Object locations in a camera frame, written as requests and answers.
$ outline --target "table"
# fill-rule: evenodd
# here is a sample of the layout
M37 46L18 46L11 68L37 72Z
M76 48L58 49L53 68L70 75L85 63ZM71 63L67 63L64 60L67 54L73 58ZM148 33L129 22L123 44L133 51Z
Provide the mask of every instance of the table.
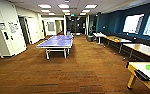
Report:
M106 36L104 38L108 39L108 45L109 45L109 41L113 41L115 43L120 43L119 53L122 50L123 43L132 43L132 41L130 41L130 40L122 39L122 38L119 38L119 37L116 37L116 36Z
M36 48L45 48L47 59L49 59L49 53L51 51L63 51L64 57L66 58L66 54L69 54L69 50L72 47L73 43L73 35L58 35L52 36L48 40L38 44Z
M102 33L93 33L93 34L94 34L94 36L96 36L96 37L99 38L97 44L103 45L103 44L101 43L101 37L106 37L106 35L104 35L104 34L102 34Z
M127 68L132 72L130 80L127 85L129 90L132 89L136 81L136 78L141 78L139 75L135 73L135 70L142 71L145 75L147 75L150 78L150 70L146 69L146 65L150 65L150 62L128 62ZM143 80L142 82L150 89L150 79L149 81L145 81L144 79L142 80Z
M133 50L138 51L140 53L143 53L147 56L150 57L150 46L144 45L144 44L136 44L136 43L132 43L132 44L123 44L129 48L131 48L131 52L130 52L130 56L129 58L131 58Z

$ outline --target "trash can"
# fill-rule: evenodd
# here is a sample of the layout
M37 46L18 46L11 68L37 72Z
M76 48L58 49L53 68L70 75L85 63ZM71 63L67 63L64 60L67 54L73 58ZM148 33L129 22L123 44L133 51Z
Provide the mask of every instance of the trash can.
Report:
M94 40L94 35L87 35L86 39L87 41L92 42Z
M67 31L67 35L71 35L70 31Z

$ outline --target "blue table top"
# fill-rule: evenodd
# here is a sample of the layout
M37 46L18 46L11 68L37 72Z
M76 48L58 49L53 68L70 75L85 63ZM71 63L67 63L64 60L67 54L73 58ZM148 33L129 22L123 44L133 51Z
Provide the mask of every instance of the blue table top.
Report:
M65 40L65 39L73 39L73 35L58 35L58 36L52 36L49 38L49 40Z
M72 35L58 35L52 36L48 40L40 43L36 47L65 47L65 46L72 46L73 40Z

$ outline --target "fluorescent light panel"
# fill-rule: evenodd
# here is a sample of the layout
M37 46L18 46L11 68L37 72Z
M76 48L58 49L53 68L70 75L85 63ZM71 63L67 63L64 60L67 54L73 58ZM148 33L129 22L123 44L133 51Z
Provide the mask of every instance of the fluorescent light panel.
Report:
M86 15L86 13L80 13L80 15Z
M85 8L95 8L97 5L87 5Z
M65 15L70 15L70 13L65 13Z
M55 13L48 13L49 15L55 15Z
M50 12L49 10L41 10L42 12Z
M65 2L66 2L66 3L68 3L68 2L69 2L69 0L65 0Z
M62 10L62 12L70 12L70 10Z
M41 8L51 8L51 6L48 4L39 4L38 6Z
M69 5L67 5L67 4L59 4L58 6L60 8L69 8Z
M82 12L90 12L90 10L83 10Z

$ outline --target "dark blue wall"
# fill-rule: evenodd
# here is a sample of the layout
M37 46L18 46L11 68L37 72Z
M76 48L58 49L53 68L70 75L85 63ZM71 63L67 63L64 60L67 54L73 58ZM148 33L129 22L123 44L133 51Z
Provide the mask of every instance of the dark blue wall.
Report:
M109 26L109 14L98 14L96 23L96 32L106 32Z
M96 32L102 31L103 33L113 32L126 35L123 33L123 26L125 22L125 18L129 15L136 15L136 14L144 14L143 21L139 30L138 34L128 34L129 36L136 36L139 38L149 39L150 36L143 35L146 22L148 20L148 16L150 15L150 3L141 5L138 7L134 7L131 9L123 10L123 11L115 11L108 14L100 14L97 17L97 25L96 25Z

